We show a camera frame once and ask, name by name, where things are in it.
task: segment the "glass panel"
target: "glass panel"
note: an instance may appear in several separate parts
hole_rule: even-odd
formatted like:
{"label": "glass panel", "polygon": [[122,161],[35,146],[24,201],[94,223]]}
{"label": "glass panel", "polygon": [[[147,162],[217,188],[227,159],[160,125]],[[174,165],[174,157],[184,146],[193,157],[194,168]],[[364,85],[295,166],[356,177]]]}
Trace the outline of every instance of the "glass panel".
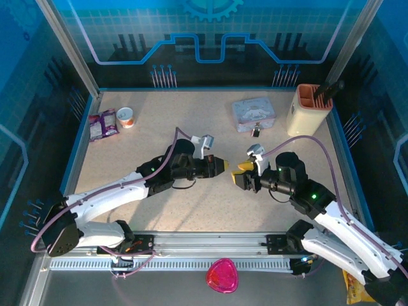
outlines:
{"label": "glass panel", "polygon": [[59,192],[88,93],[34,0],[0,1],[0,50],[0,296],[18,305],[34,258],[28,201]]}
{"label": "glass panel", "polygon": [[384,1],[342,78],[337,110],[383,237],[408,244],[408,2]]}
{"label": "glass panel", "polygon": [[321,83],[365,1],[54,3],[100,87],[155,88]]}

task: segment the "table surface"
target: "table surface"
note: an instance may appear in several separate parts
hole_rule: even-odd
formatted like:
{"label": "table surface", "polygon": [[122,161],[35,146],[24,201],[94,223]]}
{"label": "table surface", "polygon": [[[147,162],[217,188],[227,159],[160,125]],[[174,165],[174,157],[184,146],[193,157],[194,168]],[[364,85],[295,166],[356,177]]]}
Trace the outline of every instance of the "table surface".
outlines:
{"label": "table surface", "polygon": [[[227,159],[230,168],[212,179],[201,179],[188,190],[170,189],[150,198],[125,204],[100,215],[94,221],[121,219],[132,230],[156,231],[286,231],[297,220],[307,217],[290,203],[278,203],[264,190],[257,194],[233,184],[231,171],[247,159],[246,150],[260,143],[270,150],[290,137],[286,115],[294,92],[291,91],[194,91],[194,92],[106,92],[100,110],[131,107],[136,124],[120,134],[90,143],[76,187],[77,193],[105,185],[126,176],[153,157],[164,154],[178,126],[189,135],[215,137],[210,151]],[[238,133],[233,123],[232,103],[268,96],[277,118],[272,128],[262,130],[259,138]],[[350,209],[349,198],[328,126],[324,121],[315,137],[321,140],[333,160],[340,199]],[[296,140],[284,151],[296,152],[305,163],[309,178],[334,192],[323,151],[311,140]],[[275,156],[270,156],[275,168]],[[187,186],[188,182],[179,182]],[[278,200],[287,197],[276,194]]]}

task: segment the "metal post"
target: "metal post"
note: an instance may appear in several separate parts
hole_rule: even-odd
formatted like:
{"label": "metal post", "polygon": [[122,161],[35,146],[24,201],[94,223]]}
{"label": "metal post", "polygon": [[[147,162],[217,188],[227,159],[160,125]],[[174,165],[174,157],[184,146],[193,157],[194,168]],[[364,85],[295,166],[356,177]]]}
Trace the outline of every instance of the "metal post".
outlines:
{"label": "metal post", "polygon": [[326,82],[332,84],[340,78],[340,75],[342,74],[347,63],[349,62],[352,54],[356,50],[357,46],[360,44],[361,39],[365,34],[365,31],[368,29],[368,26],[374,19],[381,3],[383,3],[383,0],[367,1],[363,10],[360,13],[360,16],[358,17],[356,23],[351,29],[349,36],[344,42],[342,50],[340,51],[339,56],[334,62],[333,67],[331,67],[331,70],[326,78]]}
{"label": "metal post", "polygon": [[50,24],[50,27],[57,36],[60,44],[67,53],[69,59],[71,60],[74,68],[78,72],[80,78],[84,82],[87,90],[93,98],[97,98],[99,95],[99,87],[92,76],[81,52],[79,51],[77,45],[75,44],[70,33],[66,29],[64,22],[54,4],[48,2],[47,0],[36,0],[38,6],[44,14],[44,17]]}

